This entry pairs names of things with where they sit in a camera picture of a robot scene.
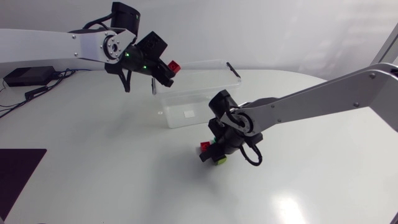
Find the black box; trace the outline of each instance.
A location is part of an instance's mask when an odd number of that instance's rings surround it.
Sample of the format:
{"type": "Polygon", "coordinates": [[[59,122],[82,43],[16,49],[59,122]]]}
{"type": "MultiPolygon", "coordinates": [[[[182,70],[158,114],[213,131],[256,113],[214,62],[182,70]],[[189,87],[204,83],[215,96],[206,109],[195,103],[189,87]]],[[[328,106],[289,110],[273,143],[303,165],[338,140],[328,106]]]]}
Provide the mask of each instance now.
{"type": "Polygon", "coordinates": [[[4,81],[9,86],[47,85],[54,72],[53,66],[17,68],[4,81]]]}

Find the white tabletop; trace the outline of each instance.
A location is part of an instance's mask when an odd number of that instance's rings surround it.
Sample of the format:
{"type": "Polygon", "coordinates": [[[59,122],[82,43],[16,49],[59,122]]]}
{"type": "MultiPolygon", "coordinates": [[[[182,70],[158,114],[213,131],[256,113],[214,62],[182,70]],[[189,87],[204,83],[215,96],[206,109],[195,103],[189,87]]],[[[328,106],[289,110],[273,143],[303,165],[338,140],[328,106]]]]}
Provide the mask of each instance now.
{"type": "MultiPolygon", "coordinates": [[[[239,73],[238,103],[323,82],[239,73]]],[[[398,211],[398,134],[369,108],[264,131],[259,167],[240,152],[203,164],[207,124],[169,129],[159,111],[150,77],[125,93],[116,75],[82,72],[1,119],[0,148],[48,150],[6,223],[390,223],[398,211]]]]}

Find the red block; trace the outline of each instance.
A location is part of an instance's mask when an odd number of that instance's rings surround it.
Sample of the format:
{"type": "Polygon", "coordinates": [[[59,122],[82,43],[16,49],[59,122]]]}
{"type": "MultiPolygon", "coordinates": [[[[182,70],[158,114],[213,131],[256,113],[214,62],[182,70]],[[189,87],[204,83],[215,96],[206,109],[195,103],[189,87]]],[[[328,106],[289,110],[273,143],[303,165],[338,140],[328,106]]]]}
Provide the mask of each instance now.
{"type": "Polygon", "coordinates": [[[201,142],[200,143],[200,150],[202,152],[206,152],[207,147],[209,147],[210,144],[211,144],[210,142],[201,142]]]}
{"type": "Polygon", "coordinates": [[[169,68],[170,68],[174,73],[176,73],[176,74],[177,74],[177,72],[181,69],[181,67],[180,67],[176,62],[174,62],[174,61],[171,61],[171,62],[169,63],[169,68]]]}

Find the white robotic arm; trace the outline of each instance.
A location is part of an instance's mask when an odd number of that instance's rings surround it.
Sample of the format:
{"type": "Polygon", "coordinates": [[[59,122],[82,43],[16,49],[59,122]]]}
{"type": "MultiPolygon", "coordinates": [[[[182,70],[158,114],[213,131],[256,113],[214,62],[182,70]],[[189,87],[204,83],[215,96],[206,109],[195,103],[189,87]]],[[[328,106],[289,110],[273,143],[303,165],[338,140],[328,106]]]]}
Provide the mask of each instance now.
{"type": "Polygon", "coordinates": [[[167,44],[155,32],[135,44],[140,16],[137,10],[114,2],[110,15],[69,33],[0,29],[0,63],[81,58],[105,63],[108,73],[119,75],[126,92],[130,91],[131,72],[151,75],[170,87],[179,65],[174,61],[166,65],[160,59],[167,44]],[[108,19],[111,27],[103,24],[108,19]],[[102,28],[90,29],[95,24],[102,28]],[[123,69],[128,70],[127,77],[123,69]]]}
{"type": "Polygon", "coordinates": [[[240,149],[250,164],[258,166],[262,156],[256,144],[262,141],[263,130],[275,124],[363,107],[372,108],[398,131],[397,96],[398,67],[388,63],[371,65],[282,98],[263,98],[239,106],[223,90],[209,104],[216,116],[209,121],[216,141],[200,158],[203,162],[212,158],[219,164],[226,154],[240,149]],[[244,143],[258,155],[258,162],[247,157],[244,143]]]}

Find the transparent plastic bin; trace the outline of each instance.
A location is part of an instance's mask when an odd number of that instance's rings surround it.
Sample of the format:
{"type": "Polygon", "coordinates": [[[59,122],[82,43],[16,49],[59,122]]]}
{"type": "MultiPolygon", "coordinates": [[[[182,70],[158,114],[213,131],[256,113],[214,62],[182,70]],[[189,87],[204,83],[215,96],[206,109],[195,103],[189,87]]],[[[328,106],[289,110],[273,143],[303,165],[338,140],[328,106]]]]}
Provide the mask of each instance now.
{"type": "Polygon", "coordinates": [[[153,94],[162,103],[170,128],[207,123],[215,117],[208,106],[210,100],[221,90],[233,94],[241,84],[241,78],[231,71],[225,61],[182,65],[173,80],[171,88],[152,80],[153,94]]]}

